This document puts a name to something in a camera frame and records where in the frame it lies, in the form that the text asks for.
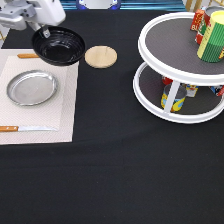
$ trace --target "silver plate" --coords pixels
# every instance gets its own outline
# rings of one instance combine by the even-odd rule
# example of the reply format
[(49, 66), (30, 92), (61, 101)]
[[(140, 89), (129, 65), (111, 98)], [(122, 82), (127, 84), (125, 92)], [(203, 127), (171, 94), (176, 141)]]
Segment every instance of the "silver plate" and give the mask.
[(52, 74), (32, 70), (14, 77), (7, 86), (7, 95), (19, 105), (31, 106), (48, 100), (56, 90), (57, 80)]

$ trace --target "wooden knife handle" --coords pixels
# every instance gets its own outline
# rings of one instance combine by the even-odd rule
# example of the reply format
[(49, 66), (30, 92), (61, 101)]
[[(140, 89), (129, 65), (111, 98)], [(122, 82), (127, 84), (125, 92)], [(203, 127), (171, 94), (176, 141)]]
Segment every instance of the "wooden knife handle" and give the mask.
[(36, 54), (18, 54), (19, 58), (39, 58)]
[(18, 131), (18, 126), (0, 126), (0, 132), (13, 132)]

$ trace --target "round wooden board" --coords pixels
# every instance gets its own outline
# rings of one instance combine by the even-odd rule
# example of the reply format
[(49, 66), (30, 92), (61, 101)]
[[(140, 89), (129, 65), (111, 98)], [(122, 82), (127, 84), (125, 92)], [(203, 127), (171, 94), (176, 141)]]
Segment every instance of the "round wooden board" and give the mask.
[(117, 53), (107, 46), (95, 46), (86, 52), (85, 60), (94, 68), (108, 68), (117, 61)]

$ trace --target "food container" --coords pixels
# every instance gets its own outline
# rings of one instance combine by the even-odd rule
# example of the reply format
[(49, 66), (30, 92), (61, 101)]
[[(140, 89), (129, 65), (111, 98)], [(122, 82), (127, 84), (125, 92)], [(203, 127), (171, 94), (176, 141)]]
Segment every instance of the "food container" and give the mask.
[(222, 96), (223, 93), (224, 93), (224, 86), (223, 85), (219, 85), (219, 86), (209, 86), (209, 88), (212, 90), (212, 92), (216, 96)]
[(186, 90), (187, 90), (187, 96), (195, 97), (195, 95), (198, 91), (198, 86), (187, 84), (186, 85)]
[[(165, 86), (165, 88), (164, 88), (162, 99), (161, 99), (161, 106), (163, 108), (165, 108), (166, 101), (167, 101), (167, 98), (168, 98), (168, 94), (170, 92), (170, 88), (171, 88), (171, 84)], [(180, 86), (178, 91), (177, 91), (177, 95), (175, 97), (175, 100), (173, 102), (171, 112), (179, 111), (181, 109), (181, 107), (183, 106), (184, 100), (186, 98), (186, 95), (187, 95), (187, 90), (184, 87)]]
[(222, 10), (224, 10), (224, 7), (222, 6), (210, 6), (205, 9), (204, 15), (202, 16), (202, 20), (198, 28), (197, 35), (195, 37), (195, 41), (198, 44), (201, 44), (201, 41), (205, 34), (205, 30), (206, 30), (206, 27), (208, 26), (212, 13), (216, 11), (222, 11)]
[(162, 81), (163, 81), (163, 84), (165, 84), (165, 85), (169, 85), (170, 83), (173, 82), (172, 79), (169, 79), (169, 78), (167, 78), (165, 76), (162, 76)]
[(198, 57), (206, 62), (218, 62), (223, 58), (224, 47), (224, 11), (211, 15), (205, 35), (198, 49)]
[(202, 20), (202, 16), (204, 14), (204, 10), (202, 9), (198, 9), (195, 14), (194, 14), (194, 18), (192, 20), (192, 23), (191, 23), (191, 30), (195, 30), (195, 31), (198, 31), (198, 28), (199, 28), (199, 25), (201, 23), (201, 20)]

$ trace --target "black bowl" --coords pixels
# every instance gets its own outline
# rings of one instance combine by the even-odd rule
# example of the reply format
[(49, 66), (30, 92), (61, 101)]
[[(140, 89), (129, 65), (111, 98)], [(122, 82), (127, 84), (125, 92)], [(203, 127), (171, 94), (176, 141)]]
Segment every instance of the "black bowl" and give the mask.
[(50, 37), (43, 36), (42, 28), (32, 37), (35, 53), (45, 62), (55, 66), (68, 66), (79, 61), (85, 53), (85, 42), (72, 30), (48, 27)]

